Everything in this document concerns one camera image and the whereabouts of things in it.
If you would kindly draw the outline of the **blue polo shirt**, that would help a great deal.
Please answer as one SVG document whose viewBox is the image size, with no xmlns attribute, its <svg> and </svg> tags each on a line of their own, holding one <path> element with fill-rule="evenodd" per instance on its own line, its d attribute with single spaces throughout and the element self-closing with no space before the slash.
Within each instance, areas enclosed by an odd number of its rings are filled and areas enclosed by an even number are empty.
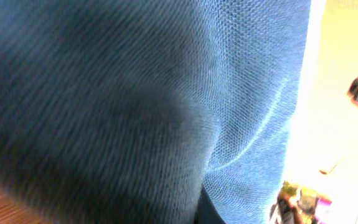
<svg viewBox="0 0 358 224">
<path fill-rule="evenodd" d="M 0 0 L 0 187 L 56 223 L 265 223 L 310 7 Z"/>
</svg>

